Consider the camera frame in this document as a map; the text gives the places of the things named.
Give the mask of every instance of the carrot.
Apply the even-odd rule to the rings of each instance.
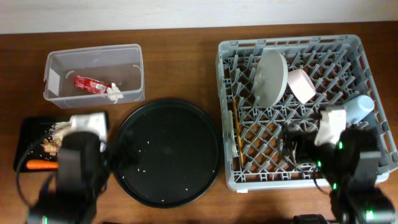
[[[58,162],[43,161],[40,159],[29,160],[26,168],[30,170],[58,169]]]

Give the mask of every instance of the brown table surface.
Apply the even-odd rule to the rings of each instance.
[[[222,40],[335,34],[356,34],[361,38],[389,126],[394,139],[398,139],[398,91],[395,78],[398,74],[398,22],[0,35],[1,222],[23,223],[27,215],[27,208],[16,191],[15,172],[12,169],[22,119],[104,109],[109,111],[111,127],[114,127],[144,103],[174,97],[203,108],[221,130],[215,58]],[[145,101],[61,110],[43,99],[44,67],[49,52],[132,43],[142,47]],[[22,189],[32,202],[37,198],[46,175],[21,175]],[[398,172],[395,172],[387,182],[379,185],[396,205],[397,184]],[[333,219],[328,196],[316,188],[237,194],[227,188],[223,168],[207,193],[186,206],[173,209],[150,208],[140,204],[124,193],[111,176],[109,189],[99,198],[97,209],[95,223],[266,222],[309,213],[319,213]]]

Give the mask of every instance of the black round tray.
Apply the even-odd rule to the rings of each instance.
[[[218,175],[220,133],[208,114],[186,101],[157,100],[139,108],[122,123],[118,136],[126,159],[114,174],[145,205],[170,208],[191,202]]]

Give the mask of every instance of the dish rack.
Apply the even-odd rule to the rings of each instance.
[[[301,104],[288,86],[278,104],[268,108],[256,106],[254,74],[261,56],[268,50],[280,52],[289,71],[301,68],[310,76],[317,93],[309,102]],[[374,111],[358,127],[371,129],[377,135],[378,148],[382,152],[377,181],[387,180],[389,173],[398,168],[397,148],[358,36],[223,41],[218,46],[216,71],[226,183],[231,190],[314,187],[313,164],[294,168],[279,156],[277,138],[282,125],[294,124],[296,129],[316,131],[318,121],[311,117],[314,111],[320,106],[342,105],[359,95],[368,95],[375,102]],[[232,125],[229,111],[233,113]],[[237,136],[241,138],[243,157],[233,158],[233,144],[239,150]],[[317,184],[326,186],[328,182],[317,177]]]

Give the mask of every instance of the red snack package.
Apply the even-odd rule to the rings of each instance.
[[[106,93],[107,87],[111,87],[111,85],[107,83],[100,82],[92,78],[80,77],[77,75],[73,77],[73,81],[75,82],[76,88],[86,90],[94,94]]]

